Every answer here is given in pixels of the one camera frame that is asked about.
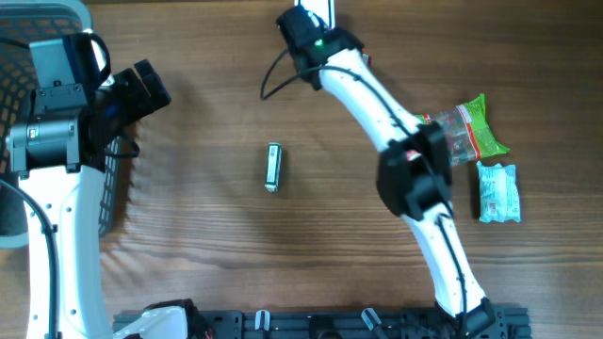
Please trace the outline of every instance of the blue packet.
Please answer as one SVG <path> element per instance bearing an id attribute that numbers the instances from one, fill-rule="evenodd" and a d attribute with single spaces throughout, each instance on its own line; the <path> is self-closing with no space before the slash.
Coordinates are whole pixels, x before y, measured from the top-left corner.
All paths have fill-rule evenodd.
<path id="1" fill-rule="evenodd" d="M 521 221 L 515 165 L 486 167 L 478 161 L 480 221 Z"/>

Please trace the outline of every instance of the plastic package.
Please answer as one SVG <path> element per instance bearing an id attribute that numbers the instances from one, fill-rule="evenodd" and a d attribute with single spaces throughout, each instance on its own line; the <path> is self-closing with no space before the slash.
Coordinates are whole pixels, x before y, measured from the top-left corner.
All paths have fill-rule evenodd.
<path id="1" fill-rule="evenodd" d="M 444 128 L 451 166 L 509 151 L 494 139 L 486 123 L 483 94 L 474 101 L 458 105 L 451 110 L 418 117 L 423 123 L 437 121 Z"/>
<path id="2" fill-rule="evenodd" d="M 481 222 L 521 221 L 515 165 L 486 167 L 478 161 Z"/>

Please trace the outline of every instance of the plastic basket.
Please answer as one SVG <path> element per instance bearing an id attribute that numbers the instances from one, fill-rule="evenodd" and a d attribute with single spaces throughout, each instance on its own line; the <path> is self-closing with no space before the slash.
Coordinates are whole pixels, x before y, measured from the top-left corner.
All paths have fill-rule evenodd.
<path id="1" fill-rule="evenodd" d="M 90 13 L 77 0 L 0 0 L 0 37 L 21 42 L 47 40 L 92 28 Z M 17 120 L 19 106 L 29 90 L 38 86 L 30 54 L 23 49 L 0 43 L 0 178 L 16 185 L 10 173 L 6 137 Z M 120 143 L 108 147 L 118 153 Z M 111 228 L 119 160 L 106 159 L 105 194 L 101 201 L 99 234 Z M 0 187 L 0 249 L 18 248 L 28 243 L 23 201 Z"/>

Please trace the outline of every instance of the green and white box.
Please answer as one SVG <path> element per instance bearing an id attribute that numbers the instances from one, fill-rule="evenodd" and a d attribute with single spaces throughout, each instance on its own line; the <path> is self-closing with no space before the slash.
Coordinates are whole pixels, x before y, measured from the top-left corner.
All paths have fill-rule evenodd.
<path id="1" fill-rule="evenodd" d="M 266 182 L 264 183 L 268 192 L 274 193 L 279 190 L 282 157 L 283 151 L 280 143 L 271 142 L 268 144 L 268 167 L 266 168 Z"/>

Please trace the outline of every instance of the wood grain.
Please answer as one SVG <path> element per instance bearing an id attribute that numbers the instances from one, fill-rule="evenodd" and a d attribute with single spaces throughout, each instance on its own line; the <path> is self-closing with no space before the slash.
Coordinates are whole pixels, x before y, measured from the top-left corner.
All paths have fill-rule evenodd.
<path id="1" fill-rule="evenodd" d="M 151 60 L 172 104 L 140 122 L 114 231 L 102 240 L 107 311 L 193 298 L 200 308 L 431 306 L 418 246 L 375 191 L 377 155 L 349 112 L 295 83 L 259 85 L 285 47 L 289 1 L 90 5 L 113 69 Z M 340 1 L 337 21 L 410 111 L 486 94 L 516 164 L 520 224 L 471 210 L 474 164 L 454 169 L 457 227 L 497 303 L 530 308 L 534 338 L 603 332 L 603 3 Z M 293 72 L 286 60 L 276 85 Z M 266 145 L 285 149 L 282 190 L 263 187 Z M 27 251 L 0 252 L 0 337 L 24 336 Z"/>

